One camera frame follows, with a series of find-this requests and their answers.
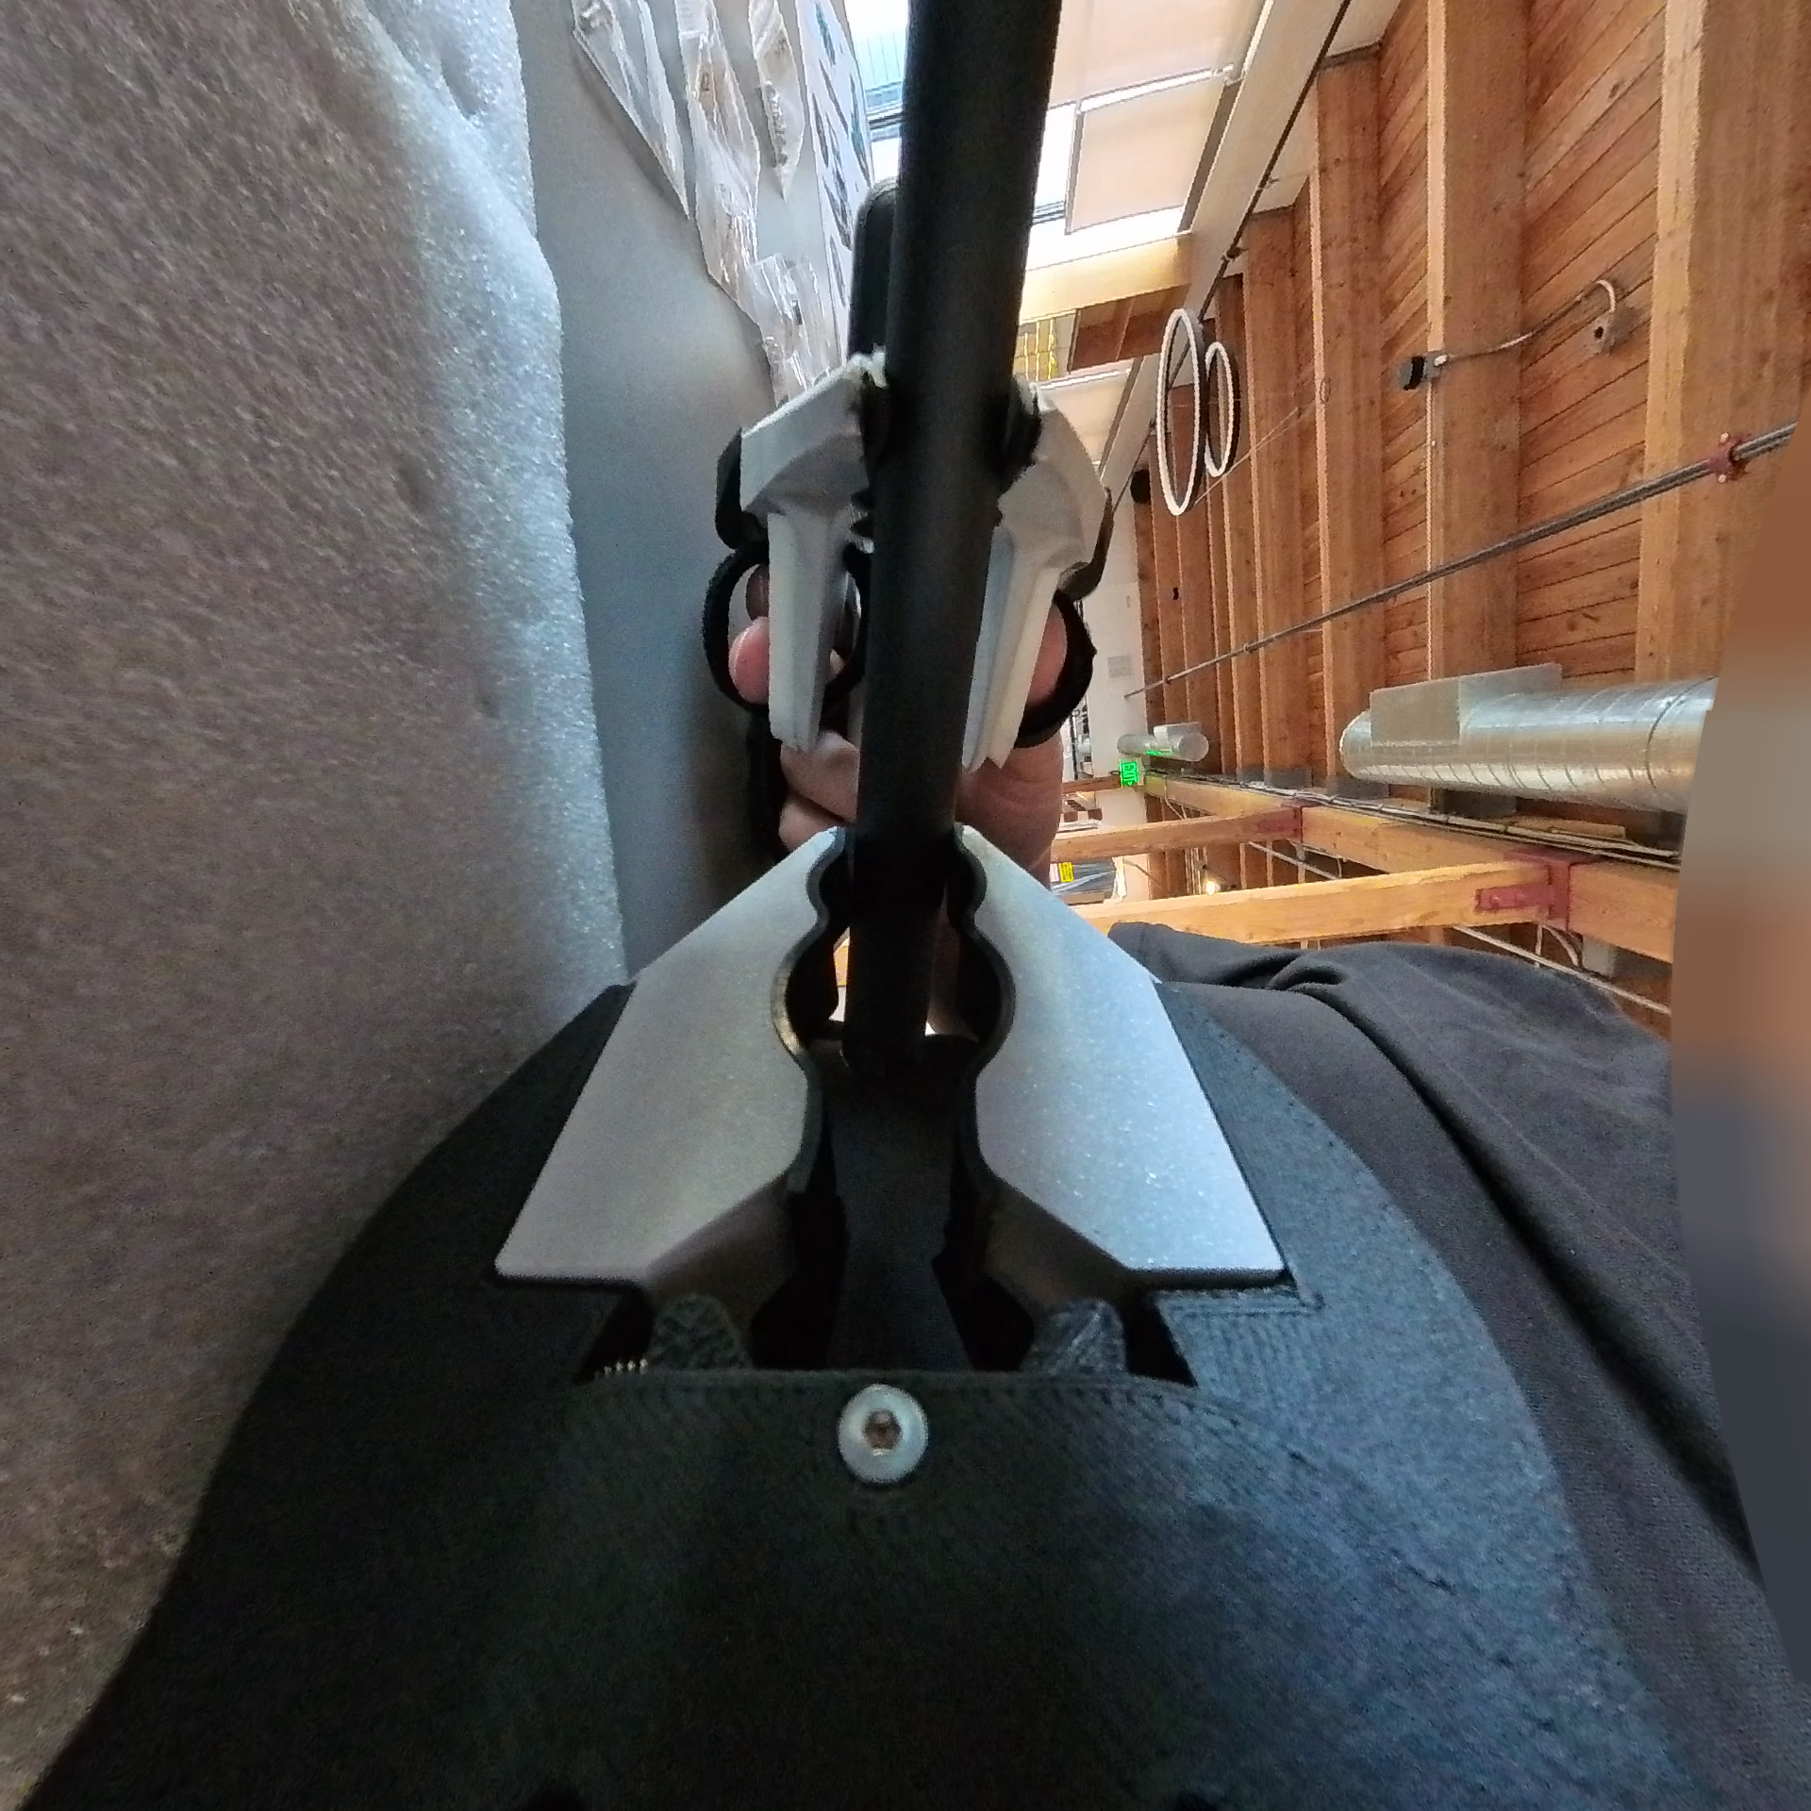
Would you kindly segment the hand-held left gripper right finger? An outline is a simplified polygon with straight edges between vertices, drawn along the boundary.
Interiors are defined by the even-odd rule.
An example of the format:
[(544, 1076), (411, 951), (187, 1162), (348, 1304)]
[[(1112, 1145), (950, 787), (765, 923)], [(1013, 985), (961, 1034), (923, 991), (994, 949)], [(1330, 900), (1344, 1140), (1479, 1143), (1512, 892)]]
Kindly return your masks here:
[(1154, 978), (975, 829), (1005, 1024), (977, 1081), (983, 1273), (1019, 1298), (1276, 1282), (1283, 1256)]

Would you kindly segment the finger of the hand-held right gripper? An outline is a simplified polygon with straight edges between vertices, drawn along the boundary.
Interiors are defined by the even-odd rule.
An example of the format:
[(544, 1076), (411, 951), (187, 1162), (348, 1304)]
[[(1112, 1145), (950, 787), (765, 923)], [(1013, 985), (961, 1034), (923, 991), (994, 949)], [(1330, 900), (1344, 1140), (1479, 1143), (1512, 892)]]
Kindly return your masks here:
[(1022, 729), (1035, 659), (1061, 579), (1095, 554), (1106, 496), (1072, 423), (1015, 390), (1009, 412), (1025, 463), (1001, 497), (987, 547), (982, 634), (967, 707), (967, 770), (1001, 764)]
[(765, 530), (767, 716), (801, 752), (821, 734), (848, 558), (871, 552), (857, 496), (869, 485), (864, 406), (885, 390), (883, 361), (848, 361), (739, 439), (739, 504)]

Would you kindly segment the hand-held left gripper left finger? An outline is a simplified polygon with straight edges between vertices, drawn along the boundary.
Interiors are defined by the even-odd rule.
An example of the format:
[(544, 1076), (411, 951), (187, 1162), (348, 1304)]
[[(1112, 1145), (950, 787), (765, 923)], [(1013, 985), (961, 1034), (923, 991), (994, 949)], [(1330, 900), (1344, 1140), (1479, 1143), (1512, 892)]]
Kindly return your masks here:
[(641, 973), (496, 1255), (501, 1279), (652, 1302), (779, 1292), (812, 1115), (786, 976), (825, 920), (813, 878), (841, 850), (819, 833)]

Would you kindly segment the black rod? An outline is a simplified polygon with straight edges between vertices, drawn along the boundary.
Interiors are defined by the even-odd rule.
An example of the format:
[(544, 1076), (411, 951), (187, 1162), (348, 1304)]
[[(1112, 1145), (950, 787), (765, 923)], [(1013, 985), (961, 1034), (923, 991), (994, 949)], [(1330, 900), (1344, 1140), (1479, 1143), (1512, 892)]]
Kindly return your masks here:
[(1060, 3), (913, 6), (849, 851), (868, 1076), (915, 1066), (934, 991), (1057, 31)]

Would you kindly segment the person's right hand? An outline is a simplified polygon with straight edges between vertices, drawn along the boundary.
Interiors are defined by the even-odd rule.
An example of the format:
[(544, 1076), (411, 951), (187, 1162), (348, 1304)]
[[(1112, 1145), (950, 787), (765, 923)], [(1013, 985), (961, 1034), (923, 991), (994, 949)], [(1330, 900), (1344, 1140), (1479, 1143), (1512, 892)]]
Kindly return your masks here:
[[(737, 692), (762, 706), (767, 695), (767, 620), (737, 634), (730, 649)], [(794, 752), (782, 748), (786, 799), (779, 836), (786, 850), (819, 829), (851, 824), (857, 812), (860, 750), (836, 730)], [(1005, 762), (986, 762), (964, 771), (957, 787), (957, 820), (982, 833), (1042, 884), (1050, 880), (1050, 847), (1063, 809), (1063, 750), (1060, 738), (1011, 748)]]

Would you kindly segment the wooden beam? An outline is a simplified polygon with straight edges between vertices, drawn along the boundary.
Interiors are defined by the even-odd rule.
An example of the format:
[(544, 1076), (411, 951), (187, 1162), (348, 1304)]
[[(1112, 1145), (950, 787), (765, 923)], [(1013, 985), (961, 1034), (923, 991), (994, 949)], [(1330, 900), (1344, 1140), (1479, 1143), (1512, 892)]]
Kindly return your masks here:
[[(1183, 820), (1125, 829), (1089, 829), (1054, 841), (1057, 861), (1097, 856), (1168, 854), (1189, 847), (1235, 847), (1255, 841), (1257, 829), (1295, 829), (1298, 820)], [(1481, 887), (1510, 884), (1524, 875), (1520, 859), (1495, 865), (1462, 865), (1425, 872), (1379, 873), (1379, 878), (1321, 880), (1263, 891), (1158, 896), (1083, 908), (1097, 929), (1119, 923), (1161, 923), (1200, 935), (1249, 944), (1285, 944), (1314, 937), (1383, 935), (1430, 925), (1473, 927), (1489, 920), (1476, 912)]]
[(1452, 825), (1424, 812), (1356, 807), (1302, 791), (1252, 784), (1144, 777), (1144, 791), (1214, 820), (1279, 820), (1295, 812), (1295, 829), (1257, 829), (1255, 841), (1292, 841), (1379, 873), (1454, 868), (1462, 865), (1569, 863), (1565, 925), (1584, 937), (1647, 960), (1674, 961), (1679, 873), (1627, 851), (1540, 843), (1531, 834)]

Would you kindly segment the person's dark shirt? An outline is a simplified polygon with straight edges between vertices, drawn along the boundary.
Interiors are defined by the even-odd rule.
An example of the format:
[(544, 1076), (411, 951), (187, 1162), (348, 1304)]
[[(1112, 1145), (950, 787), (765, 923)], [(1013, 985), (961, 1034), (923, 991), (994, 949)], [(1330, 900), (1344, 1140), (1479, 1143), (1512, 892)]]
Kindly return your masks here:
[(1731, 1807), (1809, 1807), (1808, 1685), (1687, 1267), (1670, 1043), (1582, 981), (1477, 951), (1112, 941), (1326, 1122), (1481, 1313), (1702, 1777)]

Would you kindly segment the steel tie rod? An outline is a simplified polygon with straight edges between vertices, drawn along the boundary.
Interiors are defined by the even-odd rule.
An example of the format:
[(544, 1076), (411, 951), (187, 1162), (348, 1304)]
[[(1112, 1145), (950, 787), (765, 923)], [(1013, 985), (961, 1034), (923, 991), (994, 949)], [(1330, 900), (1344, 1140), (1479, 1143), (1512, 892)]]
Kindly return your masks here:
[(1445, 561), (1436, 562), (1434, 566), (1430, 566), (1425, 571), (1413, 573), (1413, 575), (1401, 577), (1401, 579), (1394, 579), (1394, 582), (1388, 582), (1385, 586), (1379, 586), (1379, 588), (1374, 588), (1366, 596), (1358, 596), (1358, 597), (1355, 597), (1345, 604), (1332, 605), (1332, 607), (1329, 607), (1329, 610), (1325, 610), (1315, 616), (1302, 618), (1301, 623), (1269, 629), (1252, 641), (1247, 641), (1247, 642), (1241, 642), (1241, 644), (1235, 644), (1228, 652), (1214, 654), (1200, 663), (1191, 663), (1191, 666), (1180, 668), (1176, 672), (1167, 672), (1165, 677), (1161, 677), (1161, 679), (1155, 679), (1155, 681), (1151, 681), (1151, 683), (1148, 683), (1138, 690), (1125, 692), (1123, 697), (1132, 699), (1132, 697), (1155, 695), (1172, 683), (1181, 683), (1181, 681), (1195, 677), (1197, 672), (1207, 672), (1207, 670), (1218, 668), (1223, 663), (1232, 663), (1233, 659), (1257, 656), (1257, 654), (1261, 654), (1261, 652), (1265, 652), (1274, 644), (1282, 644), (1282, 642), (1295, 641), (1302, 634), (1315, 631), (1315, 629), (1319, 629), (1319, 628), (1325, 628), (1332, 620), (1347, 618), (1347, 616), (1355, 616), (1358, 612), (1366, 612), (1368, 607), (1372, 607), (1376, 604), (1392, 604), (1392, 601), (1395, 601), (1400, 597), (1407, 597), (1410, 593), (1428, 591), (1436, 582), (1445, 582), (1445, 579), (1455, 577), (1459, 573), (1476, 571), (1477, 566), (1489, 564), (1495, 558), (1504, 558), (1508, 554), (1527, 549), (1531, 546), (1540, 546), (1540, 543), (1544, 543), (1552, 537), (1575, 533), (1575, 530), (1584, 529), (1584, 527), (1590, 527), (1590, 524), (1594, 524), (1594, 522), (1597, 522), (1606, 515), (1644, 507), (1644, 504), (1647, 504), (1652, 501), (1659, 501), (1665, 494), (1671, 494), (1671, 492), (1682, 490), (1687, 485), (1711, 480), (1711, 478), (1716, 478), (1721, 482), (1730, 482), (1734, 476), (1738, 476), (1743, 472), (1745, 466), (1749, 466), (1749, 463), (1754, 463), (1762, 458), (1768, 458), (1776, 451), (1783, 451), (1790, 445), (1796, 426), (1798, 426), (1798, 419), (1791, 419), (1788, 423), (1779, 423), (1775, 426), (1762, 428), (1762, 432), (1752, 434), (1752, 436), (1724, 436), (1719, 439), (1719, 445), (1702, 460), (1670, 468), (1660, 474), (1644, 476), (1637, 482), (1630, 482), (1630, 485), (1624, 485), (1620, 490), (1606, 492), (1606, 494), (1602, 494), (1602, 496), (1597, 496), (1597, 497), (1590, 501), (1587, 504), (1580, 504), (1572, 511), (1552, 515), (1552, 518), (1549, 518), (1540, 524), (1527, 527), (1527, 529), (1519, 529), (1510, 534), (1504, 534), (1497, 541), (1485, 543), (1479, 549), (1470, 549), (1470, 552), (1445, 558)]

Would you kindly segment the white foam sheet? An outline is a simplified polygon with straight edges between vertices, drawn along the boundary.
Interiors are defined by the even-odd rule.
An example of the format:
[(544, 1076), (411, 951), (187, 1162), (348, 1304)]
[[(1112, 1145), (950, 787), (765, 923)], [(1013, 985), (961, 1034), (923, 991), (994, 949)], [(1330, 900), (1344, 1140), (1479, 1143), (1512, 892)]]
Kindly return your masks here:
[(4, 1807), (622, 971), (509, 4), (3, 6)]

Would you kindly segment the group of wall posters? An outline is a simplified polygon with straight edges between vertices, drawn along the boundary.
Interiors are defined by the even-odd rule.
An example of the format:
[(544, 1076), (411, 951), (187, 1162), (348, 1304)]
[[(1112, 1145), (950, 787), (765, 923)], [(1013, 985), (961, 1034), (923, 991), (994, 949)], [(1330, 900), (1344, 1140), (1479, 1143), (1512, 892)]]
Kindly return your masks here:
[(692, 220), (707, 275), (753, 324), (777, 404), (846, 361), (854, 227), (874, 188), (864, 82), (834, 4), (574, 3), (578, 57)]

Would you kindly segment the red beam bracket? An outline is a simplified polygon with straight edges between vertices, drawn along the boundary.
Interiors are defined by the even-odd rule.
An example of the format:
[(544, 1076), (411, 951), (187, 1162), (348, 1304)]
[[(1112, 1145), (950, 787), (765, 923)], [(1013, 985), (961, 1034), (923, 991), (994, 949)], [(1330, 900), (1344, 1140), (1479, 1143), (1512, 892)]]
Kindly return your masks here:
[(1569, 929), (1572, 868), (1567, 851), (1530, 851), (1524, 875), (1477, 891), (1476, 912), (1489, 920), (1552, 923)]

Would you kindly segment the silver metal air duct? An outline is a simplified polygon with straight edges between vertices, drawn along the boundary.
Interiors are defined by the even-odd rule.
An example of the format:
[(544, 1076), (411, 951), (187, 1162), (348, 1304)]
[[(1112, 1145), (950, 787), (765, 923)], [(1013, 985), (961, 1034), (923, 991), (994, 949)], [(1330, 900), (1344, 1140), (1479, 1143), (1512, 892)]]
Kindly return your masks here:
[(1342, 736), (1344, 770), (1447, 787), (1685, 815), (1716, 681), (1587, 690), (1558, 663), (1383, 687)]

